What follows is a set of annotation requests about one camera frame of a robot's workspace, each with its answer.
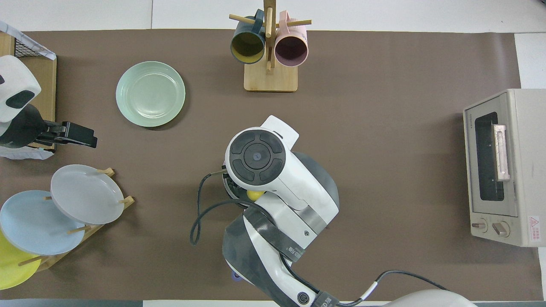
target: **yellow plate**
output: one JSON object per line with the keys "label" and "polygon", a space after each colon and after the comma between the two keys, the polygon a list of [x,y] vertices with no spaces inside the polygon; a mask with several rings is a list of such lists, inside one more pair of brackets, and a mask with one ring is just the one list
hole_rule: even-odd
{"label": "yellow plate", "polygon": [[40,266],[41,260],[19,267],[19,263],[36,257],[14,247],[0,231],[0,290],[15,287],[29,279]]}

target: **black cable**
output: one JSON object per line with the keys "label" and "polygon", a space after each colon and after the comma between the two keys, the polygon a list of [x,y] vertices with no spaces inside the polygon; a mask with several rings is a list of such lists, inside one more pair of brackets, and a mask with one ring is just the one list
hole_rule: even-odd
{"label": "black cable", "polygon": [[302,277],[300,277],[298,274],[296,274],[296,272],[292,271],[292,268],[288,265],[288,262],[286,262],[286,259],[284,258],[284,256],[282,256],[280,253],[279,253],[279,256],[281,257],[281,261],[282,263],[284,264],[284,267],[290,272],[290,274],[297,280],[299,281],[300,283],[304,284],[307,288],[311,289],[314,293],[318,294],[320,292],[319,289],[317,289],[314,285],[312,285],[310,282],[308,282],[307,280],[303,279]]}
{"label": "black cable", "polygon": [[[203,184],[205,183],[205,180],[207,180],[212,174],[207,174],[203,177],[201,180],[201,183],[199,184],[199,189],[197,190],[197,216],[201,214],[201,189],[203,189]],[[201,237],[201,223],[199,222],[197,225],[197,237],[195,238],[196,241],[199,241],[199,238]]]}
{"label": "black cable", "polygon": [[[262,208],[260,205],[254,203],[254,202],[250,202],[248,200],[244,200],[244,199],[229,199],[229,200],[224,200],[223,202],[219,202],[217,204],[214,204],[210,207],[208,207],[205,211],[203,211],[203,213],[200,212],[200,208],[201,208],[201,189],[203,188],[203,183],[205,182],[205,180],[207,178],[209,178],[211,176],[211,174],[208,174],[207,176],[205,176],[202,180],[201,180],[201,183],[199,184],[199,190],[197,191],[197,219],[195,220],[195,222],[193,223],[193,226],[192,226],[192,230],[190,231],[189,233],[189,243],[193,246],[197,245],[197,243],[199,242],[199,239],[201,237],[201,220],[203,219],[203,217],[209,213],[211,210],[213,210],[214,208],[218,208],[219,206],[222,206],[222,205],[226,205],[226,204],[238,204],[238,205],[241,205],[241,204],[244,204],[244,205],[247,205],[249,207],[253,207],[255,209],[257,209],[258,211],[260,211],[263,215],[265,215],[265,217],[271,222],[273,223],[273,225],[276,226],[276,223],[275,223],[275,220],[273,220],[273,217],[271,216],[271,214],[269,214],[269,212],[267,212],[267,210],[265,210],[264,208]],[[195,229],[197,228],[197,235],[195,236],[194,238],[194,233],[195,233]],[[290,272],[290,274],[296,279],[298,280],[300,283],[304,284],[305,286],[307,286],[309,289],[311,289],[312,291],[314,291],[315,293],[318,293],[320,292],[319,289],[317,289],[315,286],[313,286],[311,283],[309,283],[308,281],[306,281],[305,279],[303,279],[302,277],[300,277],[298,274],[296,274],[296,272],[294,272],[292,270],[292,268],[288,265],[288,263],[286,262],[285,258],[283,255],[281,255],[279,253],[279,257],[281,258],[281,261],[282,263],[284,264],[284,267],[288,270],[288,272]]]}
{"label": "black cable", "polygon": [[[409,276],[412,276],[412,277],[415,277],[415,278],[418,278],[418,279],[421,279],[423,281],[426,281],[428,282],[429,284],[439,288],[439,289],[442,289],[442,290],[447,290],[444,286],[436,283],[436,282],[433,282],[432,280],[428,279],[428,278],[425,278],[421,275],[418,275],[418,274],[415,274],[415,273],[411,273],[411,272],[408,272],[408,271],[402,271],[402,270],[389,270],[389,271],[384,271],[383,273],[379,274],[379,276],[375,279],[375,283],[379,283],[379,281],[381,281],[383,279],[383,277],[385,277],[386,275],[389,275],[389,274],[392,274],[392,273],[397,273],[397,274],[404,274],[404,275],[409,275]],[[350,303],[338,303],[336,306],[341,306],[341,307],[352,307],[352,306],[355,306],[357,305],[358,303],[362,302],[363,299],[362,298],[359,298],[353,302],[350,302]]]}
{"label": "black cable", "polygon": [[358,305],[362,301],[363,301],[363,299],[359,298],[359,299],[355,300],[354,302],[350,302],[350,303],[337,303],[336,306],[353,307],[353,306]]}
{"label": "black cable", "polygon": [[418,279],[421,279],[423,281],[426,281],[428,282],[429,284],[439,288],[439,289],[442,289],[442,290],[447,290],[444,286],[436,283],[436,282],[433,282],[432,280],[428,279],[428,278],[425,278],[421,275],[417,275],[415,273],[411,273],[411,272],[408,272],[408,271],[402,271],[402,270],[390,270],[390,271],[384,271],[383,273],[381,273],[377,278],[376,278],[376,282],[379,283],[380,280],[383,279],[383,277],[385,277],[386,275],[389,275],[391,273],[396,273],[396,274],[403,274],[403,275],[409,275],[409,276],[412,276],[412,277],[415,277],[415,278],[418,278]]}
{"label": "black cable", "polygon": [[227,204],[236,204],[236,203],[242,203],[242,204],[245,204],[245,205],[248,205],[249,207],[253,207],[257,210],[259,210],[263,215],[265,215],[265,217],[268,218],[269,221],[271,221],[272,223],[274,223],[273,221],[273,218],[271,217],[271,215],[269,214],[269,212],[267,212],[264,208],[262,208],[260,205],[256,204],[256,203],[253,203],[253,202],[249,202],[249,201],[246,201],[246,200],[243,200],[243,199],[228,199],[228,200],[224,200],[222,202],[219,202],[219,203],[216,203],[208,208],[205,209],[205,211],[203,211],[203,213],[201,213],[197,219],[195,220],[195,222],[193,222],[193,226],[192,226],[192,230],[189,232],[189,242],[195,246],[197,245],[197,243],[199,242],[199,237],[196,237],[195,239],[193,238],[193,234],[195,233],[195,229],[198,228],[198,226],[200,225],[201,223],[201,220],[203,219],[203,217],[209,213],[212,209],[215,209],[215,208],[218,208],[219,206],[222,206],[222,205],[227,205]]}

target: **pink mug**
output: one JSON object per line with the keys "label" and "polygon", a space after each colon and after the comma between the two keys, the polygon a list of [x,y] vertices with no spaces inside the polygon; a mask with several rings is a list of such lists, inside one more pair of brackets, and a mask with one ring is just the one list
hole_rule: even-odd
{"label": "pink mug", "polygon": [[307,59],[307,29],[305,26],[288,27],[287,23],[296,21],[290,19],[287,11],[280,13],[279,29],[275,39],[275,59],[284,66],[296,67]]}

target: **mug handle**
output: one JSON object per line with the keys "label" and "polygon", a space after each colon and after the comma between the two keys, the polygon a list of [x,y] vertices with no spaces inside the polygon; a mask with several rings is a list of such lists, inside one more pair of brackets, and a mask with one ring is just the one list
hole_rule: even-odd
{"label": "mug handle", "polygon": [[290,16],[288,16],[288,11],[284,10],[280,13],[278,21],[278,27],[281,30],[281,32],[286,32],[290,34],[290,29],[288,28],[288,21],[290,20]]}
{"label": "mug handle", "polygon": [[252,27],[252,33],[260,33],[260,29],[264,24],[264,11],[258,9],[254,15],[254,26]]}

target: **light green plate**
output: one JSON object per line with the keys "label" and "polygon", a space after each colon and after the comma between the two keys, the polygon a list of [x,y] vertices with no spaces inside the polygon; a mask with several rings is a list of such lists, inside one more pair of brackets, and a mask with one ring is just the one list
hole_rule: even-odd
{"label": "light green plate", "polygon": [[143,127],[171,121],[182,109],[186,88],[171,66],[148,61],[128,69],[117,83],[116,101],[121,114]]}

